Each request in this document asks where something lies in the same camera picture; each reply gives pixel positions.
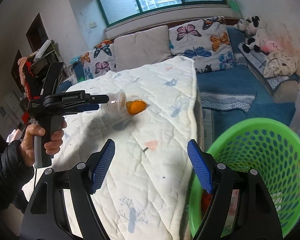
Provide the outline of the person's left hand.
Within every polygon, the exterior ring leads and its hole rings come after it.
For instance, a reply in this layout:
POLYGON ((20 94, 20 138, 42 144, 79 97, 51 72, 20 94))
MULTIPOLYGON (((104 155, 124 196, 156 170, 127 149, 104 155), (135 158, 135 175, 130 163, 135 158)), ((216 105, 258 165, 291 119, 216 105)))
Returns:
MULTIPOLYGON (((66 121, 63 120, 61 129, 54 132, 51 137, 51 141, 47 142, 44 147, 48 155, 57 154, 63 143, 62 137, 64 135, 63 129, 67 127, 66 121)), ((19 146, 21 156, 26 166, 31 167, 34 164, 34 136, 43 136, 45 129, 39 124, 31 124, 26 128, 24 139, 19 146)))

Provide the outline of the person's left forearm black sleeve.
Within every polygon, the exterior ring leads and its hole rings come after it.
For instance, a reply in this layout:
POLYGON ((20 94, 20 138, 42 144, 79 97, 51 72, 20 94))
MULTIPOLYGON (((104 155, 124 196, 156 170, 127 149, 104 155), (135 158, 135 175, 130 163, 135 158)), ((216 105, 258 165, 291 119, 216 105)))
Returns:
POLYGON ((34 176, 34 168, 26 166, 20 151, 21 142, 12 141, 0 154, 0 211, 13 204, 22 213, 28 201, 22 187, 34 176))

